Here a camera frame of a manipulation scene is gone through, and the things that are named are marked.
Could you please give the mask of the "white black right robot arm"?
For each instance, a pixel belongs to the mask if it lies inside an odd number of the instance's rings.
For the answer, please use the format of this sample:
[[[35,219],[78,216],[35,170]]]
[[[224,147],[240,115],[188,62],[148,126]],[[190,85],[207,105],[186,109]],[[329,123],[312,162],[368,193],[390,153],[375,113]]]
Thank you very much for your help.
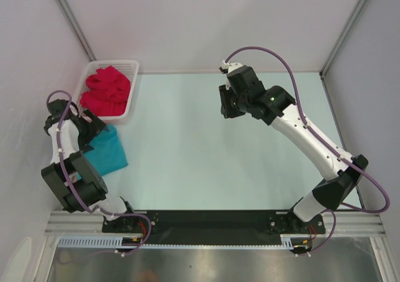
[[[295,99],[282,87],[233,89],[221,85],[219,94],[225,118],[248,113],[262,120],[295,144],[321,174],[322,181],[291,208],[288,225],[294,232],[304,232],[322,211],[337,210],[358,184],[368,160],[336,146],[312,122],[304,123]]]

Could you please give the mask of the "teal t shirt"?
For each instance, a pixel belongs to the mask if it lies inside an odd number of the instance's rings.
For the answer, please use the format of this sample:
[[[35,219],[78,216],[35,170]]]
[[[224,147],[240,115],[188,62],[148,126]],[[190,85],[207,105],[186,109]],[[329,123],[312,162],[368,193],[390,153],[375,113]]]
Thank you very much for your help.
[[[126,154],[114,125],[109,124],[107,129],[101,131],[89,145],[92,150],[83,155],[101,176],[128,166]]]

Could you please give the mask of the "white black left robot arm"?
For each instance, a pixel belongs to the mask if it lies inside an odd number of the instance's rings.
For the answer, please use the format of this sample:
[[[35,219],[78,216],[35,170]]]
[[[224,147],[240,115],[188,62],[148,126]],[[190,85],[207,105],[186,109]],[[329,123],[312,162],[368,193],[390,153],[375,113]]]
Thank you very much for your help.
[[[126,232],[137,227],[138,216],[132,213],[122,197],[108,195],[108,187],[95,167],[84,156],[94,148],[89,144],[107,125],[89,110],[83,114],[68,111],[51,114],[44,130],[51,137],[50,165],[41,170],[41,176],[63,210],[74,212],[100,212],[108,221]]]

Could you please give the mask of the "white plastic basket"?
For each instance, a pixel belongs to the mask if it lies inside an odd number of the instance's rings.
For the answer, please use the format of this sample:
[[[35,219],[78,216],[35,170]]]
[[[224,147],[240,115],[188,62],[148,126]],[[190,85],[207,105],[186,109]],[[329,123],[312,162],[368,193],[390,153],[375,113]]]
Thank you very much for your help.
[[[88,90],[88,87],[86,86],[86,83],[85,83],[86,78],[92,74],[95,74],[97,69],[107,68],[108,66],[115,67],[118,71],[123,73],[123,75],[125,75],[129,79],[129,81],[131,83],[131,90],[129,92],[126,110],[122,115],[120,115],[120,116],[100,116],[99,118],[109,124],[122,124],[122,123],[125,123],[128,118],[128,113],[129,113],[129,109],[131,107],[131,101],[133,98],[136,78],[138,76],[139,63],[135,60],[111,59],[111,60],[99,60],[99,61],[90,62],[86,66],[86,69],[84,70],[84,73],[82,74],[82,76],[78,82],[77,89],[75,90],[75,93],[73,95],[73,100],[77,104],[79,110],[83,111],[83,109],[85,109],[85,108],[83,108],[81,106],[81,103],[79,102],[79,100],[81,98],[82,93]]]

